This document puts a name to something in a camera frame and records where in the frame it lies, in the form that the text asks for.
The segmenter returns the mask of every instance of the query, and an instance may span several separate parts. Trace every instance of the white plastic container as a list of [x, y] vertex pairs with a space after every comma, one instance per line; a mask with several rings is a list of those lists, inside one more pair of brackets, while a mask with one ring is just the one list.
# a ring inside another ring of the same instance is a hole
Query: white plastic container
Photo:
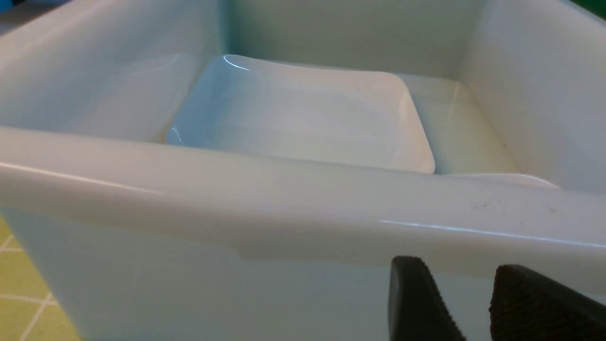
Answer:
[[[606, 27], [565, 0], [74, 0], [0, 50], [2, 213], [83, 339], [387, 340], [402, 254], [470, 340], [503, 263], [606, 302]], [[400, 74], [438, 174], [151, 143], [228, 53]]]

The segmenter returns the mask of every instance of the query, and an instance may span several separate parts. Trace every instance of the grout line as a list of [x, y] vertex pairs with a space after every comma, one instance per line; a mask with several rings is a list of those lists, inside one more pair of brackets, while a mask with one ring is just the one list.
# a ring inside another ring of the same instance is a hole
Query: grout line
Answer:
[[13, 240], [13, 235], [9, 235], [8, 238], [6, 238], [6, 240], [2, 243], [2, 246], [0, 246], [0, 252], [6, 249], [11, 240]]
[[[38, 303], [38, 304], [44, 303], [44, 300], [34, 299], [32, 297], [27, 297], [27, 296], [9, 295], [9, 294], [0, 294], [0, 299], [17, 300], [17, 301], [32, 302], [32, 303]], [[51, 304], [51, 305], [54, 303], [56, 303], [56, 302], [55, 301], [48, 302], [48, 304]]]
[[25, 329], [23, 334], [21, 334], [19, 341], [25, 341], [25, 339], [27, 339], [27, 336], [30, 334], [30, 332], [34, 328], [34, 325], [40, 318], [40, 315], [42, 315], [44, 308], [46, 308], [46, 306], [50, 303], [49, 301], [50, 301], [51, 297], [52, 297], [52, 295], [49, 292], [48, 295], [46, 295], [46, 298], [44, 299], [44, 301], [42, 301], [42, 303], [40, 304], [40, 308], [38, 308], [38, 311], [36, 311], [36, 314], [34, 314], [34, 317], [32, 317], [32, 321], [30, 321], [30, 324], [27, 325], [27, 328]]

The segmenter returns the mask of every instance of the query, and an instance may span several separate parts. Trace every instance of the container wall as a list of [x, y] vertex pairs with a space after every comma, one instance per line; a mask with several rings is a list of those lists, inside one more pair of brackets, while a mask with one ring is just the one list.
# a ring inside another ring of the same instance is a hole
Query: container wall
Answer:
[[606, 22], [566, 0], [492, 1], [461, 80], [521, 171], [606, 193]]
[[160, 140], [199, 70], [222, 52], [220, 13], [216, 0], [64, 5], [2, 37], [0, 124]]
[[227, 2], [235, 54], [456, 79], [485, 0]]

